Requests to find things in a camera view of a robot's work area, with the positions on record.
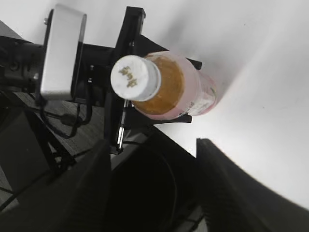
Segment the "screw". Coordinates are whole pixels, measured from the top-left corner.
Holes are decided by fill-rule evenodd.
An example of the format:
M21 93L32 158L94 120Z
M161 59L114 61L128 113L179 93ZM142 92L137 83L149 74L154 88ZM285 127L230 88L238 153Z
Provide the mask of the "screw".
M14 61L14 62L10 65L10 70L13 71L13 72L17 71L18 68L19 68L19 64L18 64L16 61Z

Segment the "orange liquid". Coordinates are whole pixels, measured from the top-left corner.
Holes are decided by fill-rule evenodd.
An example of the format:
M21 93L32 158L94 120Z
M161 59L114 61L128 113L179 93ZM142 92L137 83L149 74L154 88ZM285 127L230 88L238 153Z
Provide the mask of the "orange liquid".
M175 61L163 56L145 57L157 65L161 72L161 87L148 101L134 101L134 106L149 115L162 115L173 109L184 91L184 77Z

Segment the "desk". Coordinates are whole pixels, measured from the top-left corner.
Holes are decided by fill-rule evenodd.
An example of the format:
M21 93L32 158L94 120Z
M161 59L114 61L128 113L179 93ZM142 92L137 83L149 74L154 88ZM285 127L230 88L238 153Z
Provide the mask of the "desk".
M57 0L1 0L1 20L42 43ZM143 7L143 35L203 62L219 103L192 124L157 126L195 155L211 139L238 166L309 209L309 2L305 0L63 0L88 14L85 43L114 46L127 5Z

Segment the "white bottle cap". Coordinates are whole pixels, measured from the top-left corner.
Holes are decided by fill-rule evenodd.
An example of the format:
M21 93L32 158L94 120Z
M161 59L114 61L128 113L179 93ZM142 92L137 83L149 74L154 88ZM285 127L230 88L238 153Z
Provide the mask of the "white bottle cap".
M154 97L159 91L161 73L152 61L130 55L115 63L111 83L119 97L143 102Z

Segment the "plastic bottle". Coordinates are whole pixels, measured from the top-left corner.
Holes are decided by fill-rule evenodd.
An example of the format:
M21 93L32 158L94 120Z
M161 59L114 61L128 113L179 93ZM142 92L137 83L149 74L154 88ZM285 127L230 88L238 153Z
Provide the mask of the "plastic bottle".
M201 115L216 103L214 82L168 51L122 57L112 69L111 83L116 94L155 120Z

